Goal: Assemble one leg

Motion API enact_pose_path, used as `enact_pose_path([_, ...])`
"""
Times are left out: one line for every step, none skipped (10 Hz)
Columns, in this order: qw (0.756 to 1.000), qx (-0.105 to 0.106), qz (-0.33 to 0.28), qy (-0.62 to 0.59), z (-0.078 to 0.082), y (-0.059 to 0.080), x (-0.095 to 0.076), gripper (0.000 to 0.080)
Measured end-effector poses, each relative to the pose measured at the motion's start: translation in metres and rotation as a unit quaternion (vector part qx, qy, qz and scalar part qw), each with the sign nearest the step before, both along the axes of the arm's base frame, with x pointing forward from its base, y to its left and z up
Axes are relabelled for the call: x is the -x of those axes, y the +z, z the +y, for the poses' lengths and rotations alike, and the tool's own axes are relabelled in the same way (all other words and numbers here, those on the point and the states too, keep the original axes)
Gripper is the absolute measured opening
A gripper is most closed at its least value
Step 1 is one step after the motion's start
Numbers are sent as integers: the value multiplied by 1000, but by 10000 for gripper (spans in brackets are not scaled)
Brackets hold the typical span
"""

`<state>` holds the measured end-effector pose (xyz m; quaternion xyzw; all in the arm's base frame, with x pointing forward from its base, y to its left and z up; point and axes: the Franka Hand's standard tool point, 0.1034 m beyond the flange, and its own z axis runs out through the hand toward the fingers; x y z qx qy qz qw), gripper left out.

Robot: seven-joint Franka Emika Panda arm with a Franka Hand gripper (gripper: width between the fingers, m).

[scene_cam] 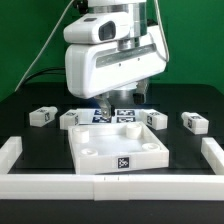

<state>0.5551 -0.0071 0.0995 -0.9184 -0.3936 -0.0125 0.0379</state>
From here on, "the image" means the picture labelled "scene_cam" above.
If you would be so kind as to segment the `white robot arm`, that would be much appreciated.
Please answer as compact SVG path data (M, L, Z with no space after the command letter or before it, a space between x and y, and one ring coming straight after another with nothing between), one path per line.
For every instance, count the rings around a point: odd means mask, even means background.
M68 90L95 98L105 118L114 115L110 91L135 84L134 102L143 103L147 78L169 61L162 23L147 24L146 0L88 0L88 13L64 29L64 39Z

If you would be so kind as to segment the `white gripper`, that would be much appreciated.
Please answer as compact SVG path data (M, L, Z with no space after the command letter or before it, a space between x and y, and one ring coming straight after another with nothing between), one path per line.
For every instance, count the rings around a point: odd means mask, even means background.
M109 95L105 92L138 81L133 100L145 103L149 86L145 78L163 72L165 67L165 49L158 25L148 27L147 34L140 38L140 46L131 50L119 51L117 42L73 44L65 54L68 90L79 98L95 97L104 118L111 117Z

